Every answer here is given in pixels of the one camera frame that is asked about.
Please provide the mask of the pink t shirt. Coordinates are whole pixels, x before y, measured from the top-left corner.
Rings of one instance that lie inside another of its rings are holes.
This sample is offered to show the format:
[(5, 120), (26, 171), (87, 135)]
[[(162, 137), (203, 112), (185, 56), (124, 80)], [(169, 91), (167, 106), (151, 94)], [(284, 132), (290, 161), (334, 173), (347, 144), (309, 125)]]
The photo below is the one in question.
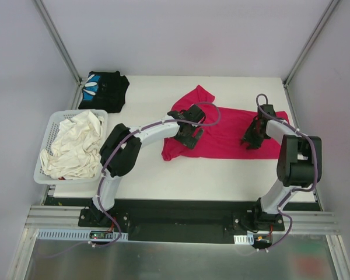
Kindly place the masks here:
[[(199, 102), (213, 103), (215, 96), (198, 85), (195, 89), (176, 101), (171, 110), (189, 109)], [(205, 123), (214, 123), (218, 118), (217, 110), (210, 104), (199, 107), (206, 114)], [(257, 113), (253, 111), (218, 107), (221, 119), (211, 127), (202, 127), (204, 133), (194, 149), (188, 149), (173, 138), (164, 139), (162, 158), (171, 161), (179, 156), (209, 159), (278, 159), (280, 144), (274, 139), (265, 140), (261, 148), (250, 149), (240, 141)]]

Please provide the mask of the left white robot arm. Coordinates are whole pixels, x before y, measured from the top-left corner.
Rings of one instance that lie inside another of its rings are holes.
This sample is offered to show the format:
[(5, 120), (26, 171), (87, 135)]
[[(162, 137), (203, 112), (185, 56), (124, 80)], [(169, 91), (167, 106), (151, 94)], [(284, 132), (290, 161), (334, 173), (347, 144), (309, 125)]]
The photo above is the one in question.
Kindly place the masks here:
[(116, 125), (100, 149), (101, 179), (89, 206), (92, 221), (100, 227), (111, 222), (109, 210), (115, 204), (118, 186), (134, 168), (142, 148), (172, 138), (194, 149), (203, 134), (200, 127), (205, 120), (204, 111), (194, 104), (187, 110), (170, 111), (159, 121), (141, 127)]

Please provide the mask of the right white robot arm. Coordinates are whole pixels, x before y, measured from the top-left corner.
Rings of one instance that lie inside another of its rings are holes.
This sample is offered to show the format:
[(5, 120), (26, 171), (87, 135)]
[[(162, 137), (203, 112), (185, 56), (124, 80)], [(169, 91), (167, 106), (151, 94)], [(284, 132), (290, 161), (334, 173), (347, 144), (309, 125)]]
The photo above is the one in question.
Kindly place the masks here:
[(280, 144), (276, 166), (277, 180), (257, 200), (251, 210), (251, 224), (264, 230), (278, 222), (280, 211), (300, 192), (311, 192), (321, 179), (322, 141), (308, 136), (278, 118), (271, 104), (257, 106), (257, 115), (245, 132), (241, 143), (248, 150), (260, 149), (265, 140)]

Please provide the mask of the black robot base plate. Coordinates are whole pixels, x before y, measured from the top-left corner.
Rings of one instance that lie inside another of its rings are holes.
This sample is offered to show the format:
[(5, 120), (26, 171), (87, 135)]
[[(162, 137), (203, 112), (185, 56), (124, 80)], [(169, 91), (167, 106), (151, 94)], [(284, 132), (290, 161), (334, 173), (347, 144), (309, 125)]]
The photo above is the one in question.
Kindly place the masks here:
[(283, 232), (280, 214), (264, 214), (257, 202), (117, 199), (105, 213), (93, 204), (79, 214), (78, 225), (109, 228), (130, 241), (231, 244), (249, 230)]

